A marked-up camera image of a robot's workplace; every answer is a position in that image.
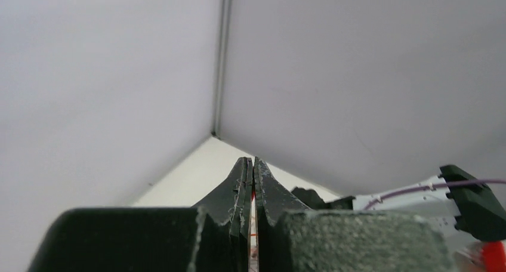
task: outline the red object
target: red object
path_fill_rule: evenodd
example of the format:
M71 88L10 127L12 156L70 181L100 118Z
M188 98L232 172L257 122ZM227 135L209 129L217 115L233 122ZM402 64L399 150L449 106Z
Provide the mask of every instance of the red object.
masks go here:
M506 272L506 251L503 242L485 244L482 257L487 272Z

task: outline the white backdrop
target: white backdrop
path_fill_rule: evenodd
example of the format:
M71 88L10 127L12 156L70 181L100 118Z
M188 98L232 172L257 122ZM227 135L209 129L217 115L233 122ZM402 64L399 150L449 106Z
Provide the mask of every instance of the white backdrop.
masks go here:
M212 125L220 0L0 0L0 271L133 201Z
M232 0L220 136L341 194L505 178L504 1Z

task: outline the wire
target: wire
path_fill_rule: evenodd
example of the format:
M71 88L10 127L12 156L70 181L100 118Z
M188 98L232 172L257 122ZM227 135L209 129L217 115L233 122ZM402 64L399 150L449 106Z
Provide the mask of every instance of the wire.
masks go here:
M403 194L415 193L421 190L436 190L438 188L446 188L446 187L465 187L465 186L473 186L478 184L506 184L506 180L467 180L467 181L453 181L449 183L441 183L441 184L428 184L426 186L420 187L410 187L404 188L402 190L392 191L391 193L387 193L383 196L379 196L376 199L370 201L363 210L368 210L371 207L375 206L378 203L383 202L383 200L390 199L392 197L401 196Z

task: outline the white floor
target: white floor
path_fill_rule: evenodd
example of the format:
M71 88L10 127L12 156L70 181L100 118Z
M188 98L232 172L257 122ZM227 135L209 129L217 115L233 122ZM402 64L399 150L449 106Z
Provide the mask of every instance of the white floor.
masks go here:
M174 168L153 187L134 206L192 206L229 174L239 157L252 157L216 138L205 141L190 156ZM275 166L269 165L274 177L288 190L294 187L312 188L325 200L339 197L336 193L304 181Z

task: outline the worn foam surface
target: worn foam surface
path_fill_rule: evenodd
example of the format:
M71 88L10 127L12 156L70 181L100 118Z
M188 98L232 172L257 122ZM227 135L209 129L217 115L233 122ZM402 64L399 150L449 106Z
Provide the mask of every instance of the worn foam surface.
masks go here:
M276 230L293 271L455 271L442 236L412 214L292 211Z

